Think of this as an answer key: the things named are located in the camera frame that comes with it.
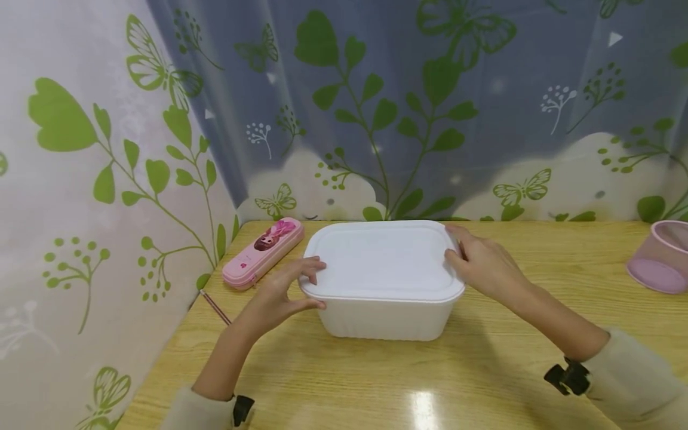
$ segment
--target black clip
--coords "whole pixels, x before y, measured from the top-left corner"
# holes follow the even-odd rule
[[[255,400],[246,396],[237,396],[234,404],[234,427],[239,427],[246,422]]]
[[[564,396],[573,393],[576,396],[584,394],[590,388],[588,380],[589,371],[576,361],[564,357],[568,367],[566,370],[560,365],[555,365],[545,374],[545,380],[552,384]]]

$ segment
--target blue curtain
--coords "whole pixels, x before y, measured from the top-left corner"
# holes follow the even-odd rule
[[[650,164],[642,174],[662,177],[614,205],[647,221],[688,217],[685,0],[149,5],[237,205],[272,202],[266,214],[283,215],[290,190],[250,195],[248,183],[305,149],[323,160],[313,174],[323,189],[352,177],[372,186],[378,206],[352,217],[457,217],[463,202],[489,193],[508,220],[557,172],[496,184],[500,173],[533,158],[566,162],[572,145],[603,132],[609,145],[587,156],[610,177]],[[623,153],[606,157],[616,144]],[[575,194],[579,175],[559,193]]]

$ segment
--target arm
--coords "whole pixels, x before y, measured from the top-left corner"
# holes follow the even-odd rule
[[[234,323],[220,334],[193,386],[179,390],[161,429],[225,430],[233,424],[234,392],[251,347],[290,316],[325,308],[317,300],[291,301],[287,296],[289,285],[299,275],[316,284],[316,271],[323,268],[325,263],[311,257],[293,261],[267,278]]]
[[[688,388],[655,353],[620,330],[603,330],[533,285],[506,250],[448,227],[461,255],[445,256],[467,283],[531,324],[588,369],[586,395],[622,429],[688,430]]]

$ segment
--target pink cup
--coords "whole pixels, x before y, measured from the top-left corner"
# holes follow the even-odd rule
[[[644,286],[667,294],[688,290],[688,222],[659,221],[626,264]]]

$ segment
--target wooden table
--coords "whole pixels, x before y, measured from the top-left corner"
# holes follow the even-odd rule
[[[270,224],[243,226],[222,264]],[[306,222],[306,239],[276,268],[299,258],[308,238],[328,224]],[[647,224],[463,224],[502,243],[532,281],[596,323],[636,336],[688,381],[688,294],[653,292],[625,272]],[[253,292],[225,287],[222,264],[206,291],[233,318]],[[290,293],[302,296],[296,283]],[[199,297],[118,430],[157,429],[223,328]],[[297,315],[256,344],[237,392],[256,400],[254,430],[615,429],[585,398],[564,397],[542,379],[562,362],[561,353],[529,325],[467,289],[444,334],[428,343],[334,338],[316,312]]]

